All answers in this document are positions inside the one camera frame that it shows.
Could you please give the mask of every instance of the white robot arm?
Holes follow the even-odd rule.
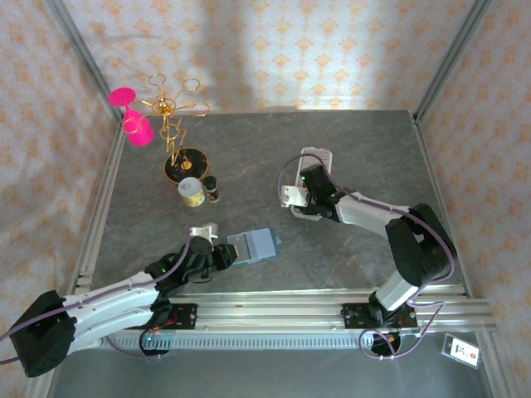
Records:
[[[102,337],[113,332],[164,325],[177,311],[168,297],[190,275],[227,269],[237,257],[233,245],[212,243],[217,238],[216,224],[190,228],[189,235],[189,246],[179,253],[165,255],[117,284],[65,297],[55,290],[42,294],[13,324],[12,330],[19,330],[10,336],[26,375],[40,376],[71,353],[97,347]],[[174,323],[193,327],[194,319]]]
[[[323,149],[305,148],[326,159],[327,171],[332,154]],[[414,207],[394,206],[369,199],[358,192],[344,192],[329,180],[323,166],[311,158],[301,158],[295,186],[281,188],[282,206],[292,206],[295,216],[317,221],[329,218],[336,222],[360,226],[389,240],[397,270],[369,298],[371,314],[384,324],[406,301],[448,264],[444,249],[432,234],[406,216],[424,221],[444,240],[455,258],[455,247],[433,210],[420,203]]]

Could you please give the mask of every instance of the gold mug tree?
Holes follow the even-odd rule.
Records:
[[[140,102],[150,108],[149,114],[142,114],[130,108],[136,101],[136,92],[129,87],[120,87],[109,95],[109,102],[113,106],[125,107],[125,114],[122,120],[122,129],[129,142],[134,146],[144,146],[153,140],[154,133],[149,116],[162,116],[163,125],[158,131],[158,135],[166,141],[166,152],[171,153],[164,164],[166,177],[173,183],[179,184],[186,177],[195,177],[202,180],[208,173],[209,161],[207,155],[196,148],[185,148],[183,141],[187,130],[181,127],[183,116],[176,114],[179,110],[188,109],[198,117],[206,116],[210,111],[207,104],[197,102],[178,106],[179,96],[185,91],[196,91],[201,86],[198,79],[189,78],[182,82],[181,89],[174,97],[165,92],[163,84],[166,76],[156,73],[148,78],[148,83],[157,87],[157,97],[155,101]]]

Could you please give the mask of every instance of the wallpaper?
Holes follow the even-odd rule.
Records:
[[[196,77],[212,112],[415,110],[473,0],[67,0],[112,88]]]
[[[0,2],[0,331],[65,292],[115,123],[40,0]],[[9,340],[0,359],[13,357]],[[0,396],[19,397],[19,363]]]
[[[531,391],[531,8],[494,2],[423,133],[474,293]]]

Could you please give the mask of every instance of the small jar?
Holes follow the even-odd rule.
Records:
[[[184,204],[189,207],[200,206],[205,200],[205,193],[202,191],[201,182],[195,177],[183,179],[179,183],[178,192]]]
[[[202,180],[202,185],[205,186],[207,191],[208,201],[216,203],[219,201],[219,193],[217,192],[217,180],[214,176],[207,176]]]

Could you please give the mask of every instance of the gray table surface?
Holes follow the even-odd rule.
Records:
[[[155,119],[157,128],[161,119]],[[322,111],[186,117],[185,146],[200,148],[218,179],[221,200],[186,207],[167,180],[159,138],[124,146],[92,288],[117,282],[179,250],[185,225],[215,222],[226,236],[263,227],[282,240],[274,260],[229,269],[185,292],[367,288],[395,270],[388,243],[356,226],[306,221],[282,208],[276,195],[281,166],[304,147],[327,148],[332,174],[345,187],[396,205],[423,201],[441,216],[417,137],[406,111]],[[284,183],[295,182],[297,162]],[[451,280],[461,283],[458,270]]]
[[[332,173],[346,187],[392,204],[423,201],[440,216],[407,112],[339,111],[208,115],[186,118],[187,146],[211,159],[221,201],[188,208],[163,175],[158,139],[128,144],[110,203],[93,289],[124,279],[184,242],[184,226],[219,225],[221,236],[273,227],[281,256],[214,274],[186,292],[367,288],[394,271],[380,236],[333,221],[302,221],[276,197],[280,166],[303,147],[330,149]],[[296,164],[285,182],[295,180]],[[451,279],[461,283],[459,270]],[[105,349],[76,352],[55,374],[49,397],[491,396],[478,371],[443,357],[443,335],[428,335],[411,355],[377,362],[360,351],[182,351],[161,362]],[[463,335],[475,342],[474,335]]]

